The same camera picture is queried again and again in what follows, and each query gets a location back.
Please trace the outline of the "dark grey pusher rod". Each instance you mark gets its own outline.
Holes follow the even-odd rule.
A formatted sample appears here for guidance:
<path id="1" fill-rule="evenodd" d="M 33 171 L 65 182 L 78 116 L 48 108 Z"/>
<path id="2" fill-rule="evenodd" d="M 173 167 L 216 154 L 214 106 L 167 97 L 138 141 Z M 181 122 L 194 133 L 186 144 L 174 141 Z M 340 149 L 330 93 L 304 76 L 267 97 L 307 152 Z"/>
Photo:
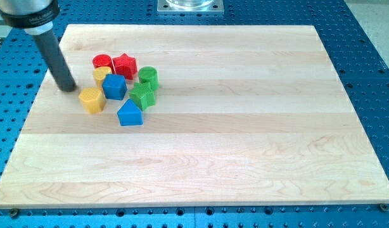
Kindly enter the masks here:
<path id="1" fill-rule="evenodd" d="M 72 92 L 76 89 L 76 83 L 60 49 L 58 39 L 53 30 L 48 30 L 39 35 L 32 35 L 44 61 L 59 90 Z"/>

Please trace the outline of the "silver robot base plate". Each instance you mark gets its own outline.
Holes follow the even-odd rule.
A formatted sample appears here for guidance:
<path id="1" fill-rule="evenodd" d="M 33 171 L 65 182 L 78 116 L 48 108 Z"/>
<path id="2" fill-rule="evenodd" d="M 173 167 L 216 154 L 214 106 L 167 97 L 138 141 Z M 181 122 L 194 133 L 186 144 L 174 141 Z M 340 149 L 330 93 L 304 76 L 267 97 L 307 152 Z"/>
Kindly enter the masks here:
<path id="1" fill-rule="evenodd" d="M 206 14 L 221 15 L 224 13 L 223 0 L 158 0 L 158 15 Z"/>

